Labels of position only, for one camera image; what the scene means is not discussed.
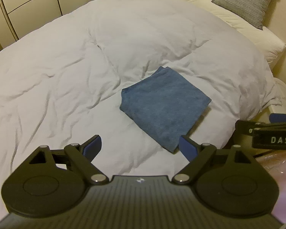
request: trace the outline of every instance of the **plastic wrapping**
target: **plastic wrapping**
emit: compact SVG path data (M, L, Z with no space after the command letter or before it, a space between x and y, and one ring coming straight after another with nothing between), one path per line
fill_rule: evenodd
M286 151L275 151L256 159L275 179L280 194L272 215L286 223Z

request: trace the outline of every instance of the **bed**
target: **bed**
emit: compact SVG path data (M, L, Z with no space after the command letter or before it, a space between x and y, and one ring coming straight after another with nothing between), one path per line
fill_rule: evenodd
M171 178L187 159L162 148L119 109L121 90L160 66L212 99L191 130L199 144L221 148L238 119L279 104L269 64L285 45L267 30L259 38L241 34L237 24L202 9L201 0L191 1L94 0L2 50L0 190L39 145L62 149L95 134L103 146L92 163L107 176ZM250 35L279 47L263 52ZM0 195L0 220L7 213Z

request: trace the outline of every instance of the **white duvet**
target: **white duvet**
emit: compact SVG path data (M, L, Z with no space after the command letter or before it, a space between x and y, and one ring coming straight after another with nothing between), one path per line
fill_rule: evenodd
M103 147L92 163L109 177L172 177L186 158L119 109L121 89L159 66L212 99L191 136L198 143L220 148L237 119L278 103L263 55L211 13L182 0L95 0L0 52L0 190L39 145L62 149L95 134Z

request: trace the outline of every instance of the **folded garment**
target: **folded garment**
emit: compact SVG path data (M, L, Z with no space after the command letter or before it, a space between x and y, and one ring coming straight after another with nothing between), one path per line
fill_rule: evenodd
M170 67L122 90L120 109L170 152L211 99Z

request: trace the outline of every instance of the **white comforter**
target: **white comforter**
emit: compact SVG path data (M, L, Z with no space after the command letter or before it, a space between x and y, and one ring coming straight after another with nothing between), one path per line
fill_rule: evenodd
M109 177L172 177L185 157L119 109L121 89L159 66L212 99L191 136L198 143L221 147L237 119L278 103L263 55L211 13L181 0L95 0L0 52L0 190L39 145L61 149L94 134L103 148L92 163Z

